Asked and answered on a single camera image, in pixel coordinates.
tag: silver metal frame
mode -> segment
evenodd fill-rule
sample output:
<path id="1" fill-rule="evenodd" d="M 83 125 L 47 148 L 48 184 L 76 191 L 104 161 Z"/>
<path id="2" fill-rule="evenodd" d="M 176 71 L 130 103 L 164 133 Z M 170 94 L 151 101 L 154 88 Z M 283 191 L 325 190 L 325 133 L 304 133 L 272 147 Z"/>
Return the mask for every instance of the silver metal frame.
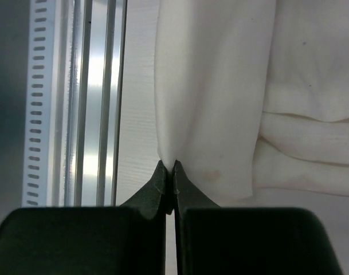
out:
<path id="1" fill-rule="evenodd" d="M 126 9 L 31 0 L 23 206 L 115 204 Z"/>

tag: brown stain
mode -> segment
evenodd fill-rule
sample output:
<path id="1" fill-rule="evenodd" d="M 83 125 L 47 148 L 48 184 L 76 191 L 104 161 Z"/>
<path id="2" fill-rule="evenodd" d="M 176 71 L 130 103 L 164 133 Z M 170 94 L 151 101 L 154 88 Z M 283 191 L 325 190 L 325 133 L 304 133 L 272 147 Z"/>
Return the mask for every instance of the brown stain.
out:
<path id="1" fill-rule="evenodd" d="M 219 169 L 212 171 L 203 172 L 203 180 L 209 183 L 215 183 L 219 178 L 221 178 L 222 174 Z"/>

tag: folded cloth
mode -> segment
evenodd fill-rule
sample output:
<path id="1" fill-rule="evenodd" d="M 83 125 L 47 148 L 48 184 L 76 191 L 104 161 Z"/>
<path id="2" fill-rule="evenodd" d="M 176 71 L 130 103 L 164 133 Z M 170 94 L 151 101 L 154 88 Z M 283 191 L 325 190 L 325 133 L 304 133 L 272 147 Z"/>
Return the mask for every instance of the folded cloth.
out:
<path id="1" fill-rule="evenodd" d="M 166 167 L 221 205 L 349 196 L 349 0 L 161 0 L 155 108 Z"/>

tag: dark gray background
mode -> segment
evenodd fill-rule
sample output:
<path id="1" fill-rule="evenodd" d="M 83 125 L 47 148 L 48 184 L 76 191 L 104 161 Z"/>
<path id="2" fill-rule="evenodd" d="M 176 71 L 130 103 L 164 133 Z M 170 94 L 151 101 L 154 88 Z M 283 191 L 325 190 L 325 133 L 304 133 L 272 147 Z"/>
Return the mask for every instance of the dark gray background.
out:
<path id="1" fill-rule="evenodd" d="M 0 0 L 0 222 L 21 205 L 29 0 Z"/>

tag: white cloth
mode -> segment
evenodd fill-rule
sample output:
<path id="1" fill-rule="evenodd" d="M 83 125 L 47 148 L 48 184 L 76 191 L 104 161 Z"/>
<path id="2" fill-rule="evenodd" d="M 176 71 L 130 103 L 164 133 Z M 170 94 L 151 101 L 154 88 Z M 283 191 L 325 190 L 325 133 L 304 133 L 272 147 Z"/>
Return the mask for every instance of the white cloth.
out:
<path id="1" fill-rule="evenodd" d="M 155 105 L 166 167 L 221 205 L 349 196 L 349 0 L 161 0 Z"/>

